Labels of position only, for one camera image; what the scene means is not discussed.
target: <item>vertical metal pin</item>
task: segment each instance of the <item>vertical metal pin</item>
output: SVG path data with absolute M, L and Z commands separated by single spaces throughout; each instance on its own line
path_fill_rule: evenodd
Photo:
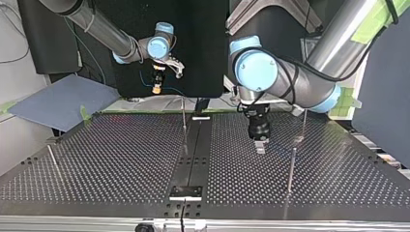
M 187 132 L 187 118 L 185 117 L 185 97 L 181 98 L 182 117 L 184 122 L 184 132 Z
M 51 155 L 52 162 L 54 163 L 54 165 L 57 165 L 58 164 L 57 159 L 55 159 L 55 157 L 54 157 L 54 152 L 52 151 L 52 148 L 51 148 L 50 144 L 47 144 L 47 149 L 48 149 L 48 152 Z
M 305 109 L 305 115 L 304 115 L 304 129 L 305 129 L 305 125 L 307 124 L 307 117 L 308 117 L 308 110 Z
M 292 149 L 292 157 L 290 159 L 289 181 L 287 183 L 287 192 L 288 193 L 292 192 L 293 171 L 295 169 L 296 152 L 297 152 L 297 149 L 293 148 Z

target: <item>perforated metal table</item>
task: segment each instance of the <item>perforated metal table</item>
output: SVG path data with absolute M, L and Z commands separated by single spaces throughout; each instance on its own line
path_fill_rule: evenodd
M 259 155 L 242 114 L 187 117 L 186 133 L 180 114 L 102 114 L 78 126 L 51 147 L 57 165 L 43 149 L 0 177 L 0 231 L 7 221 L 14 228 L 49 217 L 264 221 L 250 222 L 255 227 L 390 221 L 410 229 L 410 182 L 335 122 L 312 114 L 303 130 L 300 118 L 272 113 L 272 136 Z M 170 201 L 174 187 L 201 187 L 201 201 Z

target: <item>white wall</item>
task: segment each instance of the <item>white wall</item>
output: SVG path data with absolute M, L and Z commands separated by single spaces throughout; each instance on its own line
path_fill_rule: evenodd
M 18 9 L 15 0 L 0 0 Z M 22 30 L 21 23 L 9 10 L 6 14 Z M 18 58 L 27 49 L 26 40 L 0 12 L 0 62 Z M 0 105 L 24 99 L 46 86 L 43 75 L 36 74 L 29 54 L 24 59 L 0 64 Z M 10 114 L 0 115 L 0 176 L 21 160 L 38 152 L 46 139 L 52 136 L 51 129 L 19 119 Z

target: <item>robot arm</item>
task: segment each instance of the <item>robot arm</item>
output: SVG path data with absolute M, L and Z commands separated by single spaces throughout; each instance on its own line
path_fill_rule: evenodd
M 92 4 L 89 4 L 90 1 L 40 0 L 40 2 L 53 12 L 69 18 L 112 50 L 117 63 L 128 64 L 135 61 L 142 63 L 144 59 L 152 59 L 156 70 L 156 88 L 153 90 L 155 94 L 161 92 L 163 71 L 166 67 L 173 70 L 177 78 L 182 77 L 184 65 L 170 54 L 175 43 L 174 28 L 171 24 L 159 22 L 153 37 L 136 40 L 105 18 L 94 6 L 91 6 Z
M 376 2 L 345 1 L 303 65 L 264 50 L 257 36 L 231 43 L 232 68 L 240 83 L 239 95 L 244 113 L 249 118 L 251 139 L 264 141 L 270 134 L 266 117 L 269 104 L 260 101 L 261 93 L 283 98 L 318 113 L 335 107 L 340 96 L 337 82 L 346 79 L 341 78 L 346 73 L 355 72 L 353 67 L 358 67 L 357 64 L 363 61 L 380 35 L 374 35 L 371 44 L 352 40 Z

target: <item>black backdrop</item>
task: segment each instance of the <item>black backdrop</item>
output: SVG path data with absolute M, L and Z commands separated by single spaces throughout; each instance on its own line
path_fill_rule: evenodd
M 159 21 L 174 25 L 177 43 L 173 54 L 184 63 L 184 76 L 176 79 L 169 72 L 164 86 L 171 86 L 189 97 L 217 98 L 223 91 L 227 64 L 227 37 L 224 22 L 228 0 L 100 0 L 97 7 L 119 28 L 141 39 L 155 32 Z M 151 96 L 139 78 L 151 82 L 152 63 L 118 65 L 110 58 L 116 87 L 126 98 Z M 177 94 L 164 90 L 164 94 Z

